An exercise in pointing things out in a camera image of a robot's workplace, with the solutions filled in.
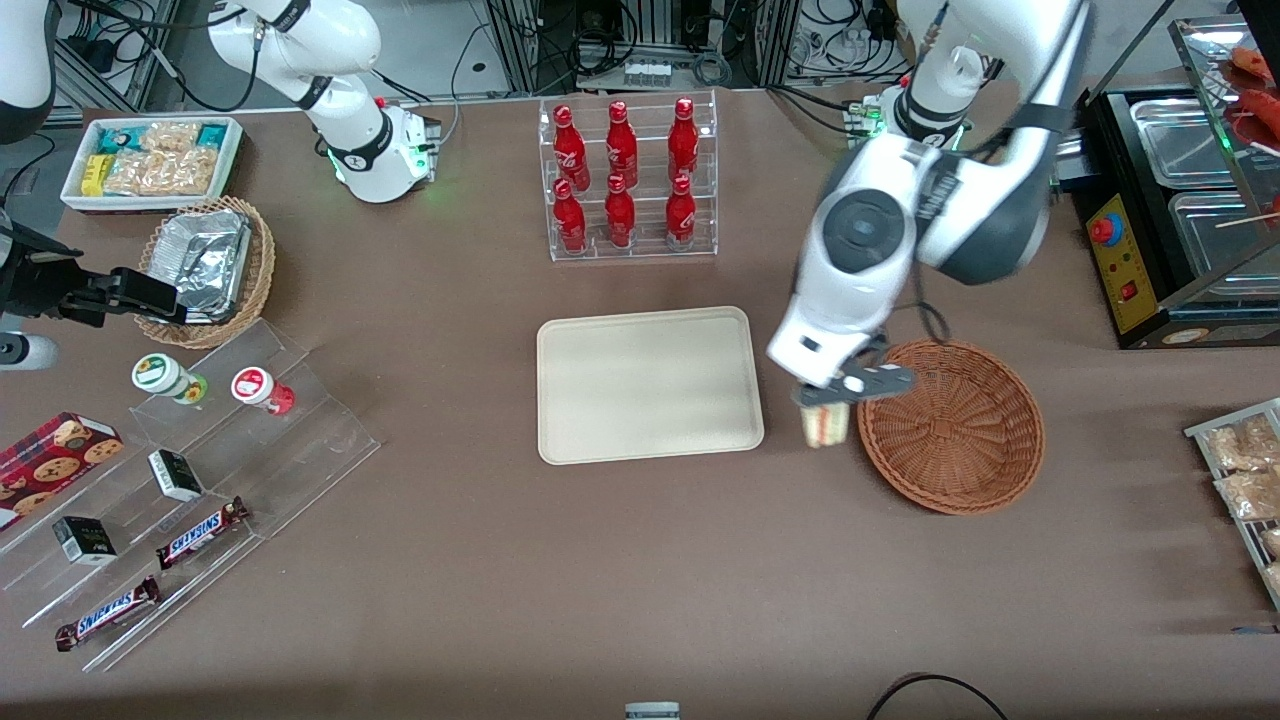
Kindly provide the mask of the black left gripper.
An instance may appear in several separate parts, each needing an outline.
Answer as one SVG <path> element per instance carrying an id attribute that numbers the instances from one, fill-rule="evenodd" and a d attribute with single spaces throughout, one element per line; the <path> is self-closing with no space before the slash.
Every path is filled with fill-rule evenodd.
<path id="1" fill-rule="evenodd" d="M 850 352 L 833 372 L 833 379 L 861 377 L 884 364 L 890 348 L 887 334 L 851 334 L 850 340 Z"/>

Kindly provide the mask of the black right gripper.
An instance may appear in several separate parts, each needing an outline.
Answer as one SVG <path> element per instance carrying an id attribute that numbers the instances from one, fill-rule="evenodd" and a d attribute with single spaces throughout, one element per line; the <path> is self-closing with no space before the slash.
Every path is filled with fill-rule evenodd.
<path id="1" fill-rule="evenodd" d="M 87 272 L 78 260 L 84 252 L 26 225 L 3 227 L 1 310 L 18 318 L 49 316 L 101 328 L 108 314 L 122 310 L 111 301 L 109 275 Z M 177 288 L 143 272 L 113 269 L 113 293 L 146 322 L 186 325 L 188 307 Z"/>

